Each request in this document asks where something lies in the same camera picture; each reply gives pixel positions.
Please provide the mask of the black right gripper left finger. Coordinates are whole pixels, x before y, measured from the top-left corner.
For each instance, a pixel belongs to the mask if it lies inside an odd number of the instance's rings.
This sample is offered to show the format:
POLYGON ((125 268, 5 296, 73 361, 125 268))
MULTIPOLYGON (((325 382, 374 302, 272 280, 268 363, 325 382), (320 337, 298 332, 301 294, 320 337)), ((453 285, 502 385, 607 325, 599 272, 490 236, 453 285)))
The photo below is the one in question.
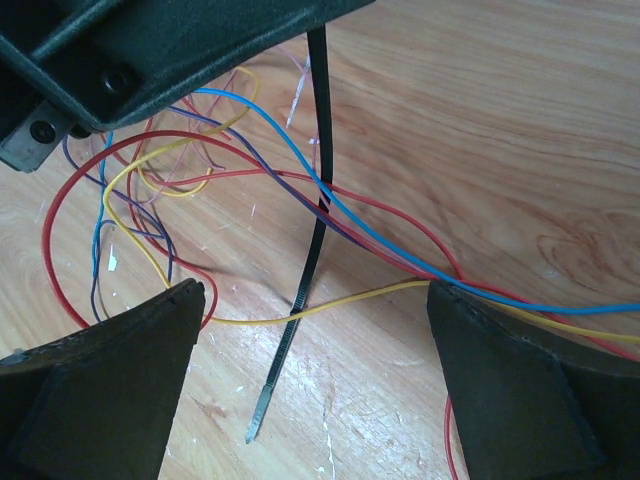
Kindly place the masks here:
POLYGON ((3 358, 2 478, 158 478, 204 306, 188 279, 3 358))

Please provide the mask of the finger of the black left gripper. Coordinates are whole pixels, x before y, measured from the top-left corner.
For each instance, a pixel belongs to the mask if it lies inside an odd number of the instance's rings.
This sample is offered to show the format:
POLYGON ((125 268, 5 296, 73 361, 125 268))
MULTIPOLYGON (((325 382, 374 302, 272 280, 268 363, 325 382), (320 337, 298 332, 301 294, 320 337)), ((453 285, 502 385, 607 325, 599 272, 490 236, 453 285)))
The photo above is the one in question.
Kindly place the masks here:
POLYGON ((1 160, 37 170, 64 136, 140 122, 357 1, 5 1, 1 160))

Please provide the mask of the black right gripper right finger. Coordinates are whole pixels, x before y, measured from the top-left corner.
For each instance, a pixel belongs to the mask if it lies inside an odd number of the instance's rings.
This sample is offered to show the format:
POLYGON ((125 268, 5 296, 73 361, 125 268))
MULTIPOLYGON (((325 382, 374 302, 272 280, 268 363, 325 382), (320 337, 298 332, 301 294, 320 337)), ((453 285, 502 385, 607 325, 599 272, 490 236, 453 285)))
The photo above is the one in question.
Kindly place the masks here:
POLYGON ((470 478, 638 478, 638 362, 441 282, 427 314, 470 478))

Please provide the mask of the black zip tie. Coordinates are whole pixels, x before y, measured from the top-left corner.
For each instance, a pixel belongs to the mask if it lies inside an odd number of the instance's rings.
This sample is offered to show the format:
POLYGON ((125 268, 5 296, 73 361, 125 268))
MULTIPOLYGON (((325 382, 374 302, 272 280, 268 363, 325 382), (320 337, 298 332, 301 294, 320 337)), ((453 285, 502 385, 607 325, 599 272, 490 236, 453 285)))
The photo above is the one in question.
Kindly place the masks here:
MULTIPOLYGON (((334 172, 334 149, 326 27, 321 26, 310 30, 307 34, 307 44, 320 141, 320 178, 323 182, 331 184, 334 172)), ((326 225, 317 219, 291 314, 300 313, 307 300, 325 233, 326 225)), ((246 444, 252 443, 259 433, 299 323, 299 319, 286 323, 245 435, 246 444)))

